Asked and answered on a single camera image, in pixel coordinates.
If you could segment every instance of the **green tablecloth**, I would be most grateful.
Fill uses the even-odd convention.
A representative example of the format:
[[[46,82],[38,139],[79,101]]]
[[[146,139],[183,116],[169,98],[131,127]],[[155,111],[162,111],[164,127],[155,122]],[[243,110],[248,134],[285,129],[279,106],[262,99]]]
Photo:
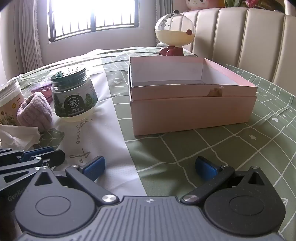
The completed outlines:
[[[287,240],[295,240],[295,97],[259,76],[223,65],[258,86],[257,101],[247,123],[135,137],[127,85],[129,57],[157,55],[158,51],[156,47],[135,47],[96,55],[102,61],[123,138],[147,195],[181,197],[201,185],[194,170],[197,156],[236,170],[259,166],[286,206],[279,233]],[[21,86],[25,89],[40,81],[57,64],[81,62],[70,59],[24,74],[19,78]]]

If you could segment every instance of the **window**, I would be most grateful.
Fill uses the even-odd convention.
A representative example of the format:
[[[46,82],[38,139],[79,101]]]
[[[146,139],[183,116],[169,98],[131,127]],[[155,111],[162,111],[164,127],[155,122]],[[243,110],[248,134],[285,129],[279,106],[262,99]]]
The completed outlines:
[[[111,28],[139,26],[139,0],[49,0],[50,42]]]

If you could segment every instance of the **round toy head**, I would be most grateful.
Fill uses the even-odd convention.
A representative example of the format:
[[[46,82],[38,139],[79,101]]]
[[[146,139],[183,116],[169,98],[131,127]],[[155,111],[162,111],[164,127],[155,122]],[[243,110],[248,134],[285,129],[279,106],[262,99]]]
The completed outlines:
[[[220,0],[185,0],[187,7],[193,10],[200,10],[205,8],[220,7]]]
[[[210,0],[185,0],[187,7],[190,10],[198,10],[198,9],[204,9],[209,7],[209,1]]]
[[[195,26],[186,16],[170,13],[157,21],[155,33],[159,41],[169,46],[182,47],[193,41]]]

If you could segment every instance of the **curtain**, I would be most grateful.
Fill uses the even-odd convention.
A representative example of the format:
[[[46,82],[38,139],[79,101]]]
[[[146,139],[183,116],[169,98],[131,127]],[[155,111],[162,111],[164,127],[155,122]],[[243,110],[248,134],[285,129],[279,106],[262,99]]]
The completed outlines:
[[[15,0],[14,39],[20,72],[43,66],[37,30],[37,0]]]
[[[172,0],[156,0],[156,22],[164,15],[172,12]]]

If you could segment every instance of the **box lid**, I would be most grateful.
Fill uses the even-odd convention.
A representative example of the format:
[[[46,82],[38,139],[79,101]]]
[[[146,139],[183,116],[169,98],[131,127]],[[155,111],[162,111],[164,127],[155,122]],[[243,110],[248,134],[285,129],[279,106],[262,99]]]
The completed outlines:
[[[198,96],[255,96],[257,87],[208,59],[184,56],[131,57],[131,100]]]

